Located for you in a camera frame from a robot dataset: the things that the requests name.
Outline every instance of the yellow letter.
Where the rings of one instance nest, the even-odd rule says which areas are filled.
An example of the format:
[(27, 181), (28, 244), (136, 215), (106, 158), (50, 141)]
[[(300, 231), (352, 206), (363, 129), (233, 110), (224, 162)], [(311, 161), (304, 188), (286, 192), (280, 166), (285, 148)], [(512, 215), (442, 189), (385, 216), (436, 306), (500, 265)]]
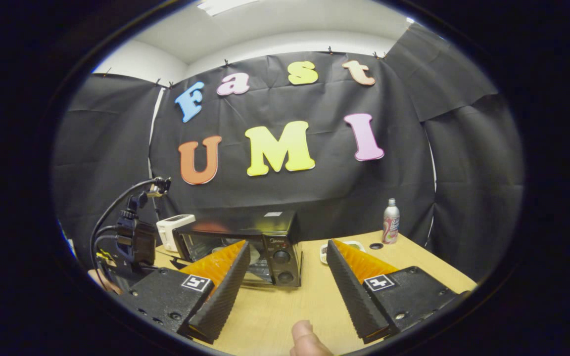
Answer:
[(289, 81), (297, 86), (298, 84), (310, 84), (318, 80), (318, 73), (314, 70), (316, 66), (310, 61), (294, 62), (287, 66)]
[(309, 128), (307, 122), (292, 121), (285, 125), (280, 140), (276, 140), (265, 126), (248, 129), (246, 137), (249, 138), (251, 160), (247, 175), (267, 174), (269, 167), (263, 162), (263, 155), (276, 172), (281, 170), (286, 153), (289, 155), (289, 160), (285, 164), (288, 171), (314, 168), (316, 162), (309, 156), (307, 149), (307, 137), (305, 137), (307, 128)]

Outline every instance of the black fabric backdrop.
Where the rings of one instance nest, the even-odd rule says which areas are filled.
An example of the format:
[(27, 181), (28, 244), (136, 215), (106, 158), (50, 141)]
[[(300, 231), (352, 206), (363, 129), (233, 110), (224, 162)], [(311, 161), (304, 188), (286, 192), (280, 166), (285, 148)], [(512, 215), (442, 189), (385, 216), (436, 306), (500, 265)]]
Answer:
[[(369, 67), (375, 85), (356, 83), (342, 68), (352, 59)], [(292, 85), (287, 66), (294, 61), (314, 63), (318, 81)], [(217, 95), (221, 79), (236, 72), (249, 74), (250, 90)], [(197, 81), (205, 83), (202, 109), (183, 123), (174, 101)], [(511, 239), (524, 174), (507, 104), (466, 56), (417, 24), (384, 59), (278, 54), (181, 81), (163, 94), (147, 152), (159, 90), (139, 79), (92, 75), (63, 119), (53, 162), (54, 200), (64, 231), (87, 264), (95, 221), (120, 192), (148, 177), (147, 158), (154, 176), (174, 179), (160, 201), (161, 218), (294, 209), (303, 239), (326, 239), (380, 230), (392, 197), (402, 213), (400, 232), (475, 280), (489, 273)], [(373, 116), (382, 159), (355, 160), (355, 137), (343, 120), (353, 113)], [(248, 176), (245, 131), (267, 126), (279, 139), (296, 120), (309, 124), (307, 144), (316, 166), (299, 172), (270, 167), (267, 175)], [(199, 142), (195, 168), (201, 171), (206, 164), (201, 142), (211, 135), (222, 136), (217, 175), (206, 184), (185, 183), (177, 148)], [(107, 222), (116, 216), (117, 211)], [(141, 217), (156, 221), (151, 207)]]
[[(356, 83), (342, 63), (367, 65), (373, 86)], [(287, 66), (311, 61), (316, 83), (294, 86)], [(219, 96), (221, 79), (245, 72), (250, 89)], [(182, 122), (177, 96), (197, 81), (201, 112)], [(165, 216), (217, 212), (228, 208), (298, 211), (302, 239), (327, 239), (382, 229), (382, 213), (395, 198), (402, 213), (400, 232), (425, 244), (432, 217), (434, 176), (426, 134), (396, 73), (380, 59), (359, 54), (296, 52), (231, 63), (181, 81), (166, 90), (155, 119), (150, 159), (154, 176), (171, 176), (173, 186), (161, 201)], [(346, 115), (368, 113), (382, 159), (355, 160), (357, 146)], [(266, 126), (279, 139), (285, 124), (308, 122), (307, 144), (315, 167), (289, 172), (271, 168), (250, 177), (250, 142), (244, 133)], [(180, 176), (177, 148), (197, 141), (195, 168), (205, 167), (202, 140), (220, 135), (219, 169), (208, 183), (189, 185)]]
[(468, 57), (418, 24), (385, 61), (432, 147), (437, 188), (426, 248), (479, 281), (509, 245), (523, 197), (522, 146), (507, 103)]
[[(147, 147), (159, 93), (160, 87), (141, 79), (92, 74), (62, 119), (52, 159), (52, 196), (63, 231), (87, 268), (96, 221), (123, 191), (149, 178)], [(106, 224), (114, 224), (124, 207), (118, 205)], [(157, 221), (150, 202), (139, 215)]]

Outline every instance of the wooden table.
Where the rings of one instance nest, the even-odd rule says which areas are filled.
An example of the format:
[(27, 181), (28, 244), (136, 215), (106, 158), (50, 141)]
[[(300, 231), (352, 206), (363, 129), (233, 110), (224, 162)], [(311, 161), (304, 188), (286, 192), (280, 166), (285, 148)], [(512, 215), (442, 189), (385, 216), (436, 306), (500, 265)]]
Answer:
[[(381, 237), (380, 230), (338, 240), (359, 241), (367, 253), (398, 269), (418, 266), (457, 293), (476, 287), (472, 279), (402, 235), (393, 245), (380, 250), (369, 248), (371, 243), (380, 242)], [(234, 355), (287, 356), (293, 346), (292, 325), (307, 319), (314, 333), (336, 355), (365, 347), (355, 333), (329, 266), (320, 261), (319, 249), (325, 243), (326, 240), (299, 243), (298, 248), (304, 253), (301, 287), (242, 286), (215, 344), (196, 342)], [(155, 264), (176, 269), (170, 263), (172, 257), (179, 255), (158, 246)]]

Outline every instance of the toaster oven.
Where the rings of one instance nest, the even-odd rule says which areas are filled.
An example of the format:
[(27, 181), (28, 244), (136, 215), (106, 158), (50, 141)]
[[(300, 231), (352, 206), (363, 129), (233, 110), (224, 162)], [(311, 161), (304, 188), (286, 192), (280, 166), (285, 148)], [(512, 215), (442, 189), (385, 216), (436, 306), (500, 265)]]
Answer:
[(250, 243), (244, 282), (300, 286), (302, 252), (295, 212), (195, 214), (195, 221), (172, 230), (181, 259), (194, 262), (242, 239)]

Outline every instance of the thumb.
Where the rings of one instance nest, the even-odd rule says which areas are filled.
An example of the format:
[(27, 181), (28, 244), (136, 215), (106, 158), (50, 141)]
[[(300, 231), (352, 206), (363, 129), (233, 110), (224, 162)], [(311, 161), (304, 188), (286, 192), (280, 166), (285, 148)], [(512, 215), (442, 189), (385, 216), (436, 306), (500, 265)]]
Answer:
[(301, 320), (291, 329), (294, 347), (289, 351), (290, 356), (331, 356), (331, 351), (314, 334), (309, 320)]

